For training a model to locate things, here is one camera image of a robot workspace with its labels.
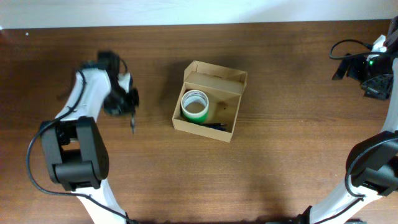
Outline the black pen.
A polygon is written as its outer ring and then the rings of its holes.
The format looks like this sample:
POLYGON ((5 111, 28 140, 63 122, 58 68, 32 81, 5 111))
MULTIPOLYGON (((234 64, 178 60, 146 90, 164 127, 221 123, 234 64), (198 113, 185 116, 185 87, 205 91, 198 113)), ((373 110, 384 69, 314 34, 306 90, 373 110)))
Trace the black pen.
POLYGON ((206 126, 206 127, 213 127, 213 126, 227 126, 226 123, 205 123, 205 124, 201 124, 201 126, 206 126))

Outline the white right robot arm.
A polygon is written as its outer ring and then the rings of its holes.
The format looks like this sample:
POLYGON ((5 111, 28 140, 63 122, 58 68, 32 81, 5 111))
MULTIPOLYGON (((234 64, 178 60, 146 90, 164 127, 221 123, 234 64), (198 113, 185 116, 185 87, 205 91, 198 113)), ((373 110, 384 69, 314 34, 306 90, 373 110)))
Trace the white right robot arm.
POLYGON ((387 35, 362 45, 367 52, 339 57, 333 79, 351 77, 366 97, 389 100, 386 120, 379 134, 352 148, 344 179, 330 195, 291 223, 353 223, 352 216, 367 204, 397 191, 397 18, 387 35))

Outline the grey clear pen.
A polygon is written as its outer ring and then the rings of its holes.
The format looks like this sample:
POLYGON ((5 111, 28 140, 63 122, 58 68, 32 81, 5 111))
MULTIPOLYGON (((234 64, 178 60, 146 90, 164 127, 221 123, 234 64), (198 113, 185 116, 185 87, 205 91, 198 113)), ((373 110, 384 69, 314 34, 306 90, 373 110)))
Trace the grey clear pen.
POLYGON ((135 129, 136 129, 135 114, 134 113, 131 114, 130 126, 131 126, 131 131, 134 134, 135 133, 135 129))

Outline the blue pen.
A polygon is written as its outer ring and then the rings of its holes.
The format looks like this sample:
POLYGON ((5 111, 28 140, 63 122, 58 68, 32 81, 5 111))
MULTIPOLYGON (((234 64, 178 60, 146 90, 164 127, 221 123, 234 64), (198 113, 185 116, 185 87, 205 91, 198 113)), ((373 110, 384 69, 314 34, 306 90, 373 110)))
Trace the blue pen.
POLYGON ((226 128, 224 128, 222 126, 209 126, 208 128, 216 129, 219 131, 226 131, 226 128))

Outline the green tape roll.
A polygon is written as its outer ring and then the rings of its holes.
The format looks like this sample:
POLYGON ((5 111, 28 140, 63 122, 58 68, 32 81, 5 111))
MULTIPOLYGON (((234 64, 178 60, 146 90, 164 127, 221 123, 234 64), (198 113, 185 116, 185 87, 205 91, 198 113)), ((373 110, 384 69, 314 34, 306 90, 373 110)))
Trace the green tape roll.
POLYGON ((183 108, 182 117, 190 123, 202 124, 208 117, 208 110, 203 110, 199 113, 191 113, 183 108))

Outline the beige masking tape roll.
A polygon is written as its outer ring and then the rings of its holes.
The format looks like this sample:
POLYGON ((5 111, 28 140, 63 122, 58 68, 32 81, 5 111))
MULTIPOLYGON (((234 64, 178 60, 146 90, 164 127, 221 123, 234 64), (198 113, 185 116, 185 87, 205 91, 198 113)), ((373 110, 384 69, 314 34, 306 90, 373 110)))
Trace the beige masking tape roll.
POLYGON ((189 90, 182 96, 181 108, 191 113, 199 113, 203 110, 209 111, 209 106, 207 95, 200 90, 189 90))

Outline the cardboard box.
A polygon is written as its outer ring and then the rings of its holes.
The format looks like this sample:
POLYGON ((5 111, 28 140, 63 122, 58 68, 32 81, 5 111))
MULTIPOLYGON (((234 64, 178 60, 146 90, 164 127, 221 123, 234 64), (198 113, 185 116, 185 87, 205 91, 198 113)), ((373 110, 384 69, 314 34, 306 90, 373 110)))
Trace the cardboard box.
POLYGON ((183 86, 172 115, 174 129, 199 136, 230 142, 234 133, 240 102, 247 85, 248 73, 194 60, 183 72, 183 86), (226 123, 226 131, 190 123, 182 117, 182 96, 189 90, 200 90, 209 99, 208 117, 204 123, 226 123))

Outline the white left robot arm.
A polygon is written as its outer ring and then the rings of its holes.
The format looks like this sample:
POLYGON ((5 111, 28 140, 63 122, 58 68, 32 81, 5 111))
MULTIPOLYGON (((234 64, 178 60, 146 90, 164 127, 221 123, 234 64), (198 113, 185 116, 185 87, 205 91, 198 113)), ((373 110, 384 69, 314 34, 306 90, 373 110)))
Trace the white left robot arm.
POLYGON ((109 155, 97 127, 100 110, 111 116, 130 115, 135 126, 138 92, 123 59, 99 59, 75 72, 75 85, 66 105, 53 120, 44 121, 27 147, 25 165, 32 185, 44 194, 76 197, 94 223, 135 223, 111 190, 109 155), (30 156, 40 141, 50 180, 57 192, 40 186, 33 176, 30 156))

